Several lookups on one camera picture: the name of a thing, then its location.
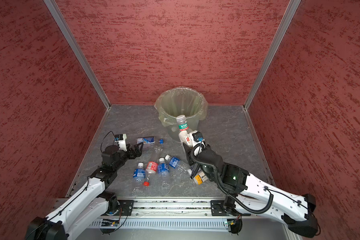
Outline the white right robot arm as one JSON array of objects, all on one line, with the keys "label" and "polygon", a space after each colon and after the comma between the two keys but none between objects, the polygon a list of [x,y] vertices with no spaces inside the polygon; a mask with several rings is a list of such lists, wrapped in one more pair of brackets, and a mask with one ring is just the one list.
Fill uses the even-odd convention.
[{"label": "white right robot arm", "polygon": [[302,237],[320,234],[314,215],[316,198],[288,193],[272,186],[250,172],[223,161],[209,145],[197,143],[193,147],[182,144],[189,163],[198,164],[207,178],[226,196],[224,211],[238,216],[252,214],[276,220]]}]

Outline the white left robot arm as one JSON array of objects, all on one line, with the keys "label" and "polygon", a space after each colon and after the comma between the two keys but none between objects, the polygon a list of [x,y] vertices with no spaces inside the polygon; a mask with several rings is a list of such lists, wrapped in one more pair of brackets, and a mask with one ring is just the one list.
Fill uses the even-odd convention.
[{"label": "white left robot arm", "polygon": [[102,151],[102,164],[87,177],[87,182],[60,207],[46,217],[36,217],[28,226],[27,240],[75,240],[103,214],[121,214],[122,208],[113,193],[106,189],[117,171],[128,161],[142,155],[143,143],[130,146],[110,145]]}]

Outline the Fiji bottle blue cap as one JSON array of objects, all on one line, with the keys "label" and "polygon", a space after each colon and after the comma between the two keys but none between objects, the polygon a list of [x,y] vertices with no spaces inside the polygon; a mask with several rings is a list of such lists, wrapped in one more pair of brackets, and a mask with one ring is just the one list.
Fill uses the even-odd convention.
[{"label": "Fiji bottle blue cap", "polygon": [[140,143],[143,143],[144,145],[153,146],[153,145],[157,145],[157,144],[159,144],[159,145],[163,144],[164,140],[159,137],[148,136],[148,137],[138,138],[137,144],[140,144]]}]

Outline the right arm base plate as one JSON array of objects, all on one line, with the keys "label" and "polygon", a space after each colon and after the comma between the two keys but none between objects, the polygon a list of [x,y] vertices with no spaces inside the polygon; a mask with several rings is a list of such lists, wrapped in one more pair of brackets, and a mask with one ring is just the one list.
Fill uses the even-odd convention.
[{"label": "right arm base plate", "polygon": [[212,200],[211,213],[212,216],[238,216],[239,213],[235,209],[235,204],[232,201]]}]

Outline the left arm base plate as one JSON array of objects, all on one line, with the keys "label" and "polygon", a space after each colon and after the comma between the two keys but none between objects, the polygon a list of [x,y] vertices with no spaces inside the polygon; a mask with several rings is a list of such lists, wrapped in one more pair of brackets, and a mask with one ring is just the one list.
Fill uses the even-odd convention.
[{"label": "left arm base plate", "polygon": [[105,214],[107,216],[131,216],[134,203],[133,200],[111,200]]}]

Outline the red label bottle red cap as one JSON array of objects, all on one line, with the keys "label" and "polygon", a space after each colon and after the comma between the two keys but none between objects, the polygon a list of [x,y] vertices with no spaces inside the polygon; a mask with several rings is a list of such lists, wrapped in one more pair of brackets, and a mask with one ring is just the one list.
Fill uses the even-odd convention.
[{"label": "red label bottle red cap", "polygon": [[162,147],[156,147],[153,149],[153,152],[151,154],[151,157],[149,159],[149,162],[146,166],[146,178],[144,181],[144,186],[149,187],[151,183],[151,178],[157,173],[158,171],[158,165],[159,165],[159,159],[162,155],[163,148]]}]

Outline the green label white bottle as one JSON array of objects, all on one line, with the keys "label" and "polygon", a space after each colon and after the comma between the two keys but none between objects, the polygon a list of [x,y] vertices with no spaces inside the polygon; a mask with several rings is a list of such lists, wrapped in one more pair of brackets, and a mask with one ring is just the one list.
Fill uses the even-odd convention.
[{"label": "green label white bottle", "polygon": [[186,144],[188,147],[193,147],[193,141],[191,139],[191,132],[187,118],[185,115],[179,115],[176,117],[177,123],[179,125],[179,139],[181,143]]}]

